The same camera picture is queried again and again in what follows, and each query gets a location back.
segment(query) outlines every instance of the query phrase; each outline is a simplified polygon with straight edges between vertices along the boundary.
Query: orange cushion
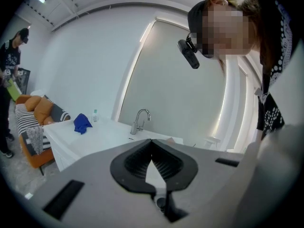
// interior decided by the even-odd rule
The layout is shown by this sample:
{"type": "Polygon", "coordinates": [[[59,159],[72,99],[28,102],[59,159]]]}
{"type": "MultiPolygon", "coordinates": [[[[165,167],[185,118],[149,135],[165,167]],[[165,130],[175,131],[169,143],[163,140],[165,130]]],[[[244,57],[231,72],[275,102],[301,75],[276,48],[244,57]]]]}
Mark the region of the orange cushion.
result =
{"type": "Polygon", "coordinates": [[[50,115],[52,107],[52,102],[47,100],[45,97],[41,98],[41,101],[34,110],[34,116],[40,125],[43,125],[43,121],[50,115]]]}
{"type": "Polygon", "coordinates": [[[53,118],[51,116],[48,116],[46,119],[43,121],[43,125],[49,125],[54,122],[53,118]]]}
{"type": "Polygon", "coordinates": [[[41,97],[40,96],[32,96],[31,98],[29,98],[26,102],[25,102],[25,107],[27,108],[28,112],[32,112],[35,107],[39,104],[39,102],[41,101],[41,97]]]}

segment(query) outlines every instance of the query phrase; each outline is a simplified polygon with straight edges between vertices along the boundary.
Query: black slot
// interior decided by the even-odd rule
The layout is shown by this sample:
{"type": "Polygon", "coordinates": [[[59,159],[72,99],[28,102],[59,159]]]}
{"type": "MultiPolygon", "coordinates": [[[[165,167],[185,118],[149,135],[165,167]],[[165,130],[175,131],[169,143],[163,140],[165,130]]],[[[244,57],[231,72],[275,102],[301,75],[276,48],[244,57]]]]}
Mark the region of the black slot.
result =
{"type": "Polygon", "coordinates": [[[43,210],[54,218],[60,219],[83,185],[83,182],[71,180],[43,210]]]}
{"type": "Polygon", "coordinates": [[[220,164],[224,164],[224,165],[233,166],[233,167],[238,167],[238,164],[239,164],[238,161],[227,160],[227,159],[224,159],[224,158],[217,158],[215,160],[215,162],[220,163],[220,164]]]}

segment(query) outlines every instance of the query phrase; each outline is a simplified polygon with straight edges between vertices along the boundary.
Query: black pants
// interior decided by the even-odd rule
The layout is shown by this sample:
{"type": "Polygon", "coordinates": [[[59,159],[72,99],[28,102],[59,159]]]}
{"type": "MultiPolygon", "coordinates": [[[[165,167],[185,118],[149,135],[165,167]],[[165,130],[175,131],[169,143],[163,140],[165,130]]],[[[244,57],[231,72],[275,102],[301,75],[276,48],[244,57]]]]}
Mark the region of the black pants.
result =
{"type": "Polygon", "coordinates": [[[10,108],[10,94],[6,88],[0,86],[0,151],[6,153],[8,144],[6,137],[10,133],[9,129],[9,108],[10,108]]]}

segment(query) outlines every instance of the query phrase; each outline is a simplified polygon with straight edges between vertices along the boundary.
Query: water bottle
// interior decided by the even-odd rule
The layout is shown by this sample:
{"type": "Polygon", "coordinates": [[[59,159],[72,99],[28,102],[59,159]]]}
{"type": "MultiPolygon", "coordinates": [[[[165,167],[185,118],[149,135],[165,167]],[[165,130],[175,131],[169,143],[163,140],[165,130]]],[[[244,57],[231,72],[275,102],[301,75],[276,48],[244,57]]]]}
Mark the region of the water bottle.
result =
{"type": "Polygon", "coordinates": [[[97,115],[97,110],[95,109],[95,110],[94,110],[94,113],[92,114],[92,122],[93,122],[93,123],[97,123],[97,122],[98,122],[98,119],[99,119],[99,117],[98,117],[98,115],[97,115]]]}

